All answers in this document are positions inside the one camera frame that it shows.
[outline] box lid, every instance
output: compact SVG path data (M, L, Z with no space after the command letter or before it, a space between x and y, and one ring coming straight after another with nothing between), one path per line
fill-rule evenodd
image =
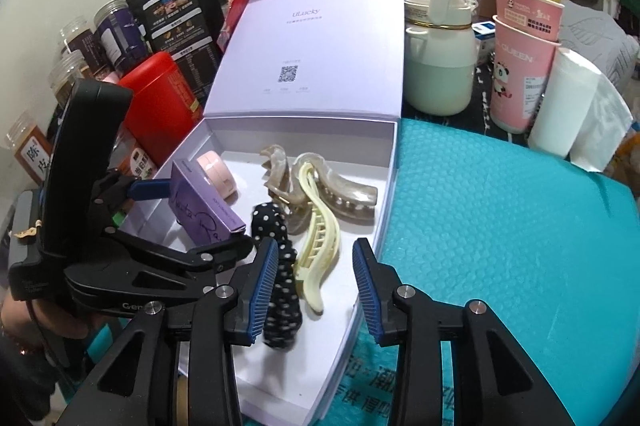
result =
M249 0L205 117L397 120L403 0Z

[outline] white paper towel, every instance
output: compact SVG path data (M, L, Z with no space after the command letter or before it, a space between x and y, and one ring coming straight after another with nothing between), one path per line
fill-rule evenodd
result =
M558 48L529 147L565 158L601 79L608 82L592 62L568 48Z
M604 171L633 119L616 87L602 78L571 147L571 162L586 171Z

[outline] person's arm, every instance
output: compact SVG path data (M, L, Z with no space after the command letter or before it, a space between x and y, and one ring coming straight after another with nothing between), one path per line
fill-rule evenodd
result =
M89 333L87 324L50 301L34 300L33 309L41 326L59 336L82 339ZM59 374L44 355L27 304L14 300L10 291L0 310L0 371L0 386L10 390L28 419L41 420L49 413Z

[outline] teal bubble mat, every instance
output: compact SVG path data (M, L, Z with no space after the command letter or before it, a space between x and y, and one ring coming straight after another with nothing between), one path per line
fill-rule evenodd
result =
M623 391L638 333L640 223L622 184L497 139L402 120L382 262L435 300L487 301L577 426L599 424ZM363 327L319 426L386 425L397 353Z

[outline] wrist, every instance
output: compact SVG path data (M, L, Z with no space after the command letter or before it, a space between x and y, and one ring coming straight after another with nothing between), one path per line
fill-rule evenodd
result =
M14 343L18 349L20 350L20 353L24 356L26 354L32 354L33 352L36 352L37 350L40 349L40 347L28 340L23 339L20 336L20 333L18 333L15 330L12 330L11 327L8 327L7 325L5 325L4 323L4 305L0 305L0 337L4 337L7 338L8 340L10 340L12 343Z

